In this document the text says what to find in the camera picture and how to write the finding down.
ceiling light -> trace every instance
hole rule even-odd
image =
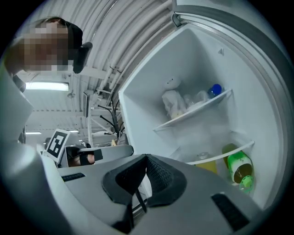
[[[26,90],[60,90],[60,91],[68,91],[68,83],[61,83],[61,82],[31,82],[31,83],[26,83]]]
[[[41,132],[26,132],[26,134],[42,134]]]

person's hand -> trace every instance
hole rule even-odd
[[[93,154],[88,154],[87,158],[88,158],[89,163],[93,164],[95,162]],[[69,167],[78,167],[80,165],[81,165],[81,162],[79,160],[79,157],[68,159],[68,166]]]

